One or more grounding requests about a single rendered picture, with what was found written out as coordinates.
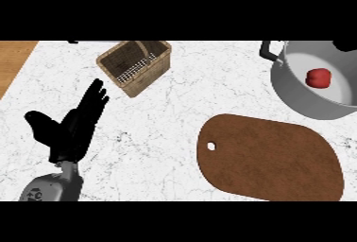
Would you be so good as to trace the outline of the brown wooden panel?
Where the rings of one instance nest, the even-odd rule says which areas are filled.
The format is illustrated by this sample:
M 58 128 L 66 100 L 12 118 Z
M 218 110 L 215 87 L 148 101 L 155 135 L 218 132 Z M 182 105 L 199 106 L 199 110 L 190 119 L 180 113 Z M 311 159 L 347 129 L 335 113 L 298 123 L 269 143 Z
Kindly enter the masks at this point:
M 0 98 L 37 46 L 37 41 L 0 41 Z

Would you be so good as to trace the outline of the wicker basket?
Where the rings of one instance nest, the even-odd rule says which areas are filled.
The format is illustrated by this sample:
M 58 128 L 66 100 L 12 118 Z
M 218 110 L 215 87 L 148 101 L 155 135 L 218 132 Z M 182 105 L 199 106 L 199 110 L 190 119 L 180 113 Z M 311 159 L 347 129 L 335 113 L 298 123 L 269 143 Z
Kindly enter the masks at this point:
M 96 63 L 122 92 L 136 97 L 170 68 L 167 41 L 121 41 Z

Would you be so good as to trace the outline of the grey metal pot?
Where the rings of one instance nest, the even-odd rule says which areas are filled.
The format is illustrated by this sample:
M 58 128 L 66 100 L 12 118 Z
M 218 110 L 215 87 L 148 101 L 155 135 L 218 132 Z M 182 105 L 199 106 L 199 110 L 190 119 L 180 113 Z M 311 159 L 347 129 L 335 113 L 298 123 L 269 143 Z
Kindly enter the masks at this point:
M 279 55 L 269 48 L 263 41 L 273 90 L 291 109 L 317 120 L 357 112 L 357 49 L 342 51 L 332 41 L 285 41 Z

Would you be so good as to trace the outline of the brown wooden cutting board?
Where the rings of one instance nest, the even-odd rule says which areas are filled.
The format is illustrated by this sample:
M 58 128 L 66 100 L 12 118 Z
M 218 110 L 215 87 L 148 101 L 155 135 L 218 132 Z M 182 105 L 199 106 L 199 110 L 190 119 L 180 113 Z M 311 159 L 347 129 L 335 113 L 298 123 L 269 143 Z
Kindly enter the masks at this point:
M 283 201 L 342 197 L 335 150 L 304 126 L 220 114 L 201 128 L 196 160 L 207 181 L 227 193 Z

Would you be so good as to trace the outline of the red bell pepper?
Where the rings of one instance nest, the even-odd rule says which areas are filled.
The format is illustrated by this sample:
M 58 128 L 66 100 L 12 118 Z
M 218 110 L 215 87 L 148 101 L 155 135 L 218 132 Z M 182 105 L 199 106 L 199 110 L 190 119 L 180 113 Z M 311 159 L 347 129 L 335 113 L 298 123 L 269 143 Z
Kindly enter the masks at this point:
M 330 85 L 332 73 L 325 68 L 313 69 L 307 72 L 305 84 L 317 89 L 325 89 Z

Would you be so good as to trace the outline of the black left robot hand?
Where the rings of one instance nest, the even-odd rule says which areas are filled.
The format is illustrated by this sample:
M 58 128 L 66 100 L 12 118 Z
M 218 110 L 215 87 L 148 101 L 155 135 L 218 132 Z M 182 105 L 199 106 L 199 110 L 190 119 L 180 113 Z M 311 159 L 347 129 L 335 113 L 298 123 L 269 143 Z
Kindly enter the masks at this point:
M 50 148 L 49 162 L 78 163 L 86 157 L 92 136 L 109 97 L 103 81 L 97 78 L 63 121 L 55 121 L 43 112 L 28 111 L 24 118 L 31 126 L 34 138 Z

